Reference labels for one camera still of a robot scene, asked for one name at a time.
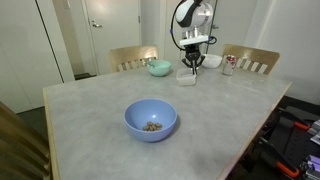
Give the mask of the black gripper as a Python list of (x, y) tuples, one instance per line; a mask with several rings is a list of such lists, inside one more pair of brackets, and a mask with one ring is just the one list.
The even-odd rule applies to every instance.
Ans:
[(185, 46), (185, 58), (181, 61), (186, 67), (193, 69), (193, 74), (197, 74), (197, 69), (202, 65), (204, 59), (205, 56), (201, 56), (199, 45), (191, 44)]

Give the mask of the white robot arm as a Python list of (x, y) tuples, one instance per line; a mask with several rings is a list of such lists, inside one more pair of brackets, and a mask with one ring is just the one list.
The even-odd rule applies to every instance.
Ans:
[[(203, 0), (181, 0), (176, 6), (170, 24), (170, 35), (178, 49), (185, 52), (182, 62), (197, 74), (197, 68), (204, 61), (199, 46), (202, 43), (211, 44), (217, 41), (214, 36), (202, 34), (199, 28), (208, 25), (213, 19), (213, 7)], [(182, 28), (182, 39), (176, 42), (173, 23)]]

